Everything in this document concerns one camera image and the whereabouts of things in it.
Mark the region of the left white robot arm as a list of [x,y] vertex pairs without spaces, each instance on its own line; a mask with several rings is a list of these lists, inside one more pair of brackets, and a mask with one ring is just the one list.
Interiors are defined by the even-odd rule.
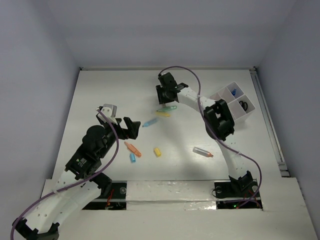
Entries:
[[[99,124],[89,127],[82,143],[66,163],[51,192],[32,203],[12,223],[10,239],[19,233],[26,240],[57,240],[62,225],[72,219],[92,200],[110,194],[112,180],[103,173],[110,165],[102,159],[120,140],[135,140],[141,122],[129,117],[115,118],[99,112]],[[120,126],[124,121],[126,128]]]

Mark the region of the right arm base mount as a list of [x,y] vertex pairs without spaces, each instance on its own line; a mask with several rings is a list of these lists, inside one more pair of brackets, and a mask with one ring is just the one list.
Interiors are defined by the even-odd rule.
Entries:
[[249,171],[238,179],[215,182],[211,195],[218,209],[263,209],[258,182]]

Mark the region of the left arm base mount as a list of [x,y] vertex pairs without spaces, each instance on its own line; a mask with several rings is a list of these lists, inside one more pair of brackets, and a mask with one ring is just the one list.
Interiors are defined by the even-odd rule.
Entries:
[[111,189],[106,196],[99,196],[88,203],[83,210],[126,210],[127,209],[127,182],[116,181],[111,185]]

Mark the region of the black scissors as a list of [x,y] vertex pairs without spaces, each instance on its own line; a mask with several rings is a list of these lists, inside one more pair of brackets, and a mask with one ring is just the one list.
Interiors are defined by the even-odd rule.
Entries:
[[242,109],[246,112],[248,110],[248,103],[243,101],[243,100],[240,100],[239,101],[239,104],[240,106],[242,107]]

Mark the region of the grey orange-tipped marker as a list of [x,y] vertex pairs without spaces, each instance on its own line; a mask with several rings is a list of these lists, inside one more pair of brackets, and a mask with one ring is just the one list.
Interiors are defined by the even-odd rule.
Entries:
[[206,158],[212,158],[212,157],[213,157],[213,154],[212,154],[212,153],[210,153],[209,151],[204,150],[204,149],[202,149],[202,148],[199,148],[199,147],[194,147],[194,148],[192,149],[192,151],[193,151],[194,153],[196,153],[196,154],[198,154],[198,155],[201,155],[201,156],[203,156],[203,157],[206,157]]

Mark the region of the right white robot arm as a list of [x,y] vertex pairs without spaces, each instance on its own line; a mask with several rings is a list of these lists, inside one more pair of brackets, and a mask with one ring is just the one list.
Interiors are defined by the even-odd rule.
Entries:
[[158,80],[160,84],[156,86],[156,91],[159,103],[177,102],[200,113],[207,134],[217,142],[227,164],[231,192],[238,197],[246,193],[253,177],[236,150],[233,136],[235,122],[226,101],[200,96],[187,84],[178,84],[170,72],[160,73]]

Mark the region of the small blue-capped bottle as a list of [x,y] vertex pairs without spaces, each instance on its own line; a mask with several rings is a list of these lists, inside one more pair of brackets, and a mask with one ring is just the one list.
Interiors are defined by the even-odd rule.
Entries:
[[236,89],[236,88],[234,88],[234,89],[232,90],[231,94],[232,94],[233,96],[235,96],[235,95],[236,95],[236,93],[237,93],[237,89]]

